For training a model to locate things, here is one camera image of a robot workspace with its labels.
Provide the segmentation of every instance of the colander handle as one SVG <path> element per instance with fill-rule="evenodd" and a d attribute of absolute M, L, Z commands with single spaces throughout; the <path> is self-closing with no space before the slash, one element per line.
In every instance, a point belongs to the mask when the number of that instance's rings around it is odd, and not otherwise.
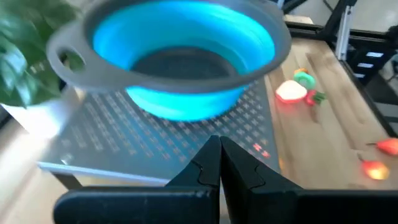
<path fill-rule="evenodd" d="M 60 60 L 64 52 L 73 52 L 81 57 L 83 70 L 73 72 Z M 122 90 L 139 84 L 140 77 L 111 65 L 101 58 L 85 40 L 80 21 L 63 26 L 47 44 L 47 58 L 55 73 L 70 85 L 88 91 Z"/>

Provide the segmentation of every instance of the green plant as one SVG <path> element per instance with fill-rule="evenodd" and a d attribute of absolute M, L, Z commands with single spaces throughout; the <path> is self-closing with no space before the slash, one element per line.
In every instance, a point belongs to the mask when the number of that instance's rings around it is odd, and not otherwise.
<path fill-rule="evenodd" d="M 60 96 L 45 45 L 74 18 L 63 0 L 0 0 L 0 103 L 26 107 Z"/>

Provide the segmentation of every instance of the wooden cutting board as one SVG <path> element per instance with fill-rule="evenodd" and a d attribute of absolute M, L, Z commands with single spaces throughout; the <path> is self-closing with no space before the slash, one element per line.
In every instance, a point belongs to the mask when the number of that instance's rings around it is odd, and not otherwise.
<path fill-rule="evenodd" d="M 274 92 L 294 70 L 306 68 L 327 100 L 318 121 L 302 101 L 287 105 Z M 366 145 L 388 138 L 375 115 L 323 41 L 294 39 L 286 61 L 265 77 L 282 174 L 306 189 L 396 189 L 398 162 Z M 361 169 L 358 154 L 383 161 L 387 180 L 372 180 Z"/>

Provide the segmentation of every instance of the white pot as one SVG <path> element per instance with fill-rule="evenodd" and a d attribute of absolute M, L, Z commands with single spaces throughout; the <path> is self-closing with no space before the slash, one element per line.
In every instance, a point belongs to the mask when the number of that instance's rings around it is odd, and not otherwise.
<path fill-rule="evenodd" d="M 66 86 L 62 91 L 61 98 L 49 100 L 39 105 L 28 106 L 27 108 L 2 106 L 31 134 L 52 138 L 63 129 L 79 105 L 80 99 L 76 90 L 73 87 Z"/>

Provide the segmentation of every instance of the collapsible colander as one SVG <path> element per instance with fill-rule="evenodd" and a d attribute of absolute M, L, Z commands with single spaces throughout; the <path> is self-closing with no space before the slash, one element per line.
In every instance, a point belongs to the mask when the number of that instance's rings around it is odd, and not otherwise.
<path fill-rule="evenodd" d="M 230 109 L 246 85 L 284 61 L 290 45 L 271 2 L 117 0 L 60 29 L 47 54 L 70 85 L 126 89 L 156 116 L 196 121 Z M 78 54 L 84 69 L 64 67 L 64 52 Z"/>

